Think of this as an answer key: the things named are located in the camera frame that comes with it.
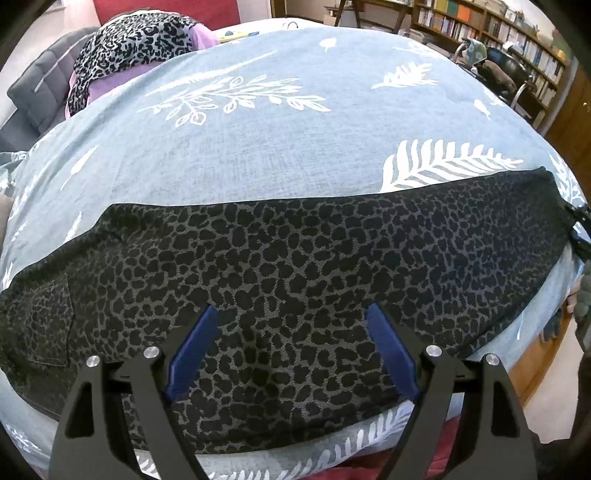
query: wooden cabinet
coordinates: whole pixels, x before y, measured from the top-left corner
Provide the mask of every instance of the wooden cabinet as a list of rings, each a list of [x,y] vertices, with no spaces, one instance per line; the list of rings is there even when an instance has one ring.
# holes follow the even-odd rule
[[[582,68],[546,140],[573,170],[583,193],[591,197],[591,82]]]

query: bookshelf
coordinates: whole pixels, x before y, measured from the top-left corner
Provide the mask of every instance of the bookshelf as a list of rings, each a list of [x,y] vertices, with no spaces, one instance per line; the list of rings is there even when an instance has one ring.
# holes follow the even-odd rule
[[[532,75],[535,98],[544,110],[556,95],[566,62],[515,21],[469,0],[416,0],[413,28],[435,34],[454,50],[464,37],[501,48],[513,41],[522,65]]]

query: pillow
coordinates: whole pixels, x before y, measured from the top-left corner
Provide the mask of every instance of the pillow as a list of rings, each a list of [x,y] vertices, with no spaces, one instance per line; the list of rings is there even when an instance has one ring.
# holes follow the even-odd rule
[[[86,39],[96,30],[96,27],[87,27],[64,35],[31,63],[8,89],[10,100],[26,114],[39,133],[48,129],[64,104],[70,91],[74,62]]]

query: leopard print scarf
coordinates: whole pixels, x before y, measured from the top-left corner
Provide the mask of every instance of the leopard print scarf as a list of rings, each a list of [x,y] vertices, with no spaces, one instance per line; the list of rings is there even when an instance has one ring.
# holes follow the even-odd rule
[[[130,358],[211,304],[222,335],[173,405],[191,448],[311,440],[400,401],[364,307],[385,302],[465,358],[519,315],[569,242],[558,198],[540,169],[354,197],[113,205],[0,294],[0,368],[58,418],[86,358]]]
[[[67,101],[70,115],[86,107],[94,80],[197,50],[189,37],[196,23],[191,17],[160,11],[134,12],[110,20],[87,40],[74,63],[76,81]]]

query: blue gripper pad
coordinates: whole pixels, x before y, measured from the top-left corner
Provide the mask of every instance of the blue gripper pad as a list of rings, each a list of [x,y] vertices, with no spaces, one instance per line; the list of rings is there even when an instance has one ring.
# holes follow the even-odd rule
[[[209,306],[178,349],[168,367],[164,394],[173,402],[182,397],[197,378],[205,353],[217,336],[217,310]]]
[[[417,384],[417,370],[414,360],[376,303],[372,303],[365,309],[365,320],[369,335],[379,354],[382,355],[396,389],[409,400],[415,401],[420,390]]]

